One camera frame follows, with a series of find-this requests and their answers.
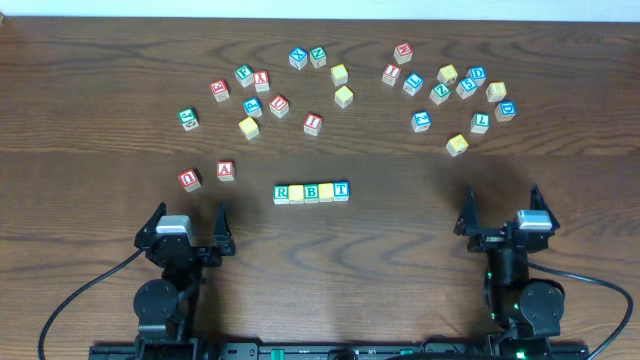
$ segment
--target green component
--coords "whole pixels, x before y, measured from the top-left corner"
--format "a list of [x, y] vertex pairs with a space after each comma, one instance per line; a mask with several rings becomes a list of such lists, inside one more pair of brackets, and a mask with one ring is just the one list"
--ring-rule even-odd
[[280, 349], [271, 350], [271, 360], [284, 360], [284, 350], [280, 350]]
[[489, 115], [487, 114], [476, 114], [474, 119], [474, 124], [478, 126], [489, 127]]
[[273, 198], [274, 199], [288, 199], [289, 198], [289, 187], [288, 186], [274, 186], [273, 187]]
[[304, 186], [304, 198], [305, 199], [317, 199], [320, 195], [318, 194], [318, 184], [305, 185]]
[[251, 71], [251, 68], [249, 67], [249, 65], [242, 65], [236, 69], [236, 76], [240, 80], [244, 80], [251, 75], [253, 75], [253, 71]]
[[189, 121], [196, 120], [196, 113], [193, 112], [193, 109], [187, 108], [178, 113], [178, 117], [180, 118], [180, 122], [183, 124], [188, 123]]
[[313, 50], [311, 50], [311, 56], [313, 56], [313, 58], [315, 60], [320, 60], [320, 59], [324, 59], [327, 57], [327, 53], [324, 52], [324, 49], [321, 47], [317, 47]]
[[445, 84], [436, 85], [436, 87], [433, 88], [433, 91], [435, 91], [440, 97], [445, 97], [451, 92]]

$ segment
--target wooden table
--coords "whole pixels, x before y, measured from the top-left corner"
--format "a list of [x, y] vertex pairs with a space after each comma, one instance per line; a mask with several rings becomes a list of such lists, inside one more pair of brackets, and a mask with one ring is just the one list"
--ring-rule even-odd
[[[229, 205], [238, 254], [201, 298], [198, 329], [263, 341], [420, 341], [494, 331], [482, 294], [486, 256], [452, 233], [473, 184], [483, 224], [528, 206], [539, 184], [562, 228], [533, 258], [599, 276], [640, 299], [640, 27], [628, 24], [9, 18], [0, 31], [0, 358], [33, 359], [58, 304], [135, 251], [133, 236], [161, 201], [210, 241]], [[393, 47], [410, 42], [426, 82], [415, 96], [381, 82]], [[322, 45], [328, 66], [297, 71], [289, 51]], [[269, 71], [265, 115], [247, 141], [238, 122], [241, 64]], [[344, 63], [355, 101], [333, 100], [329, 66]], [[493, 114], [485, 85], [469, 99], [429, 99], [436, 73], [482, 65], [518, 106], [511, 122], [469, 135]], [[217, 103], [209, 83], [225, 79]], [[291, 111], [276, 120], [277, 94]], [[177, 112], [193, 106], [200, 128]], [[413, 112], [433, 124], [413, 133]], [[324, 117], [306, 135], [308, 112]], [[468, 136], [451, 158], [445, 144]], [[237, 179], [218, 181], [232, 159]], [[177, 175], [197, 167], [202, 189]], [[346, 204], [275, 206], [276, 183], [346, 179]], [[547, 278], [533, 271], [533, 275]], [[58, 318], [49, 359], [86, 359], [97, 341], [137, 334], [133, 296], [160, 270], [144, 258], [91, 289]], [[562, 339], [591, 348], [613, 330], [624, 299], [560, 280]], [[635, 316], [602, 358], [640, 357]]]

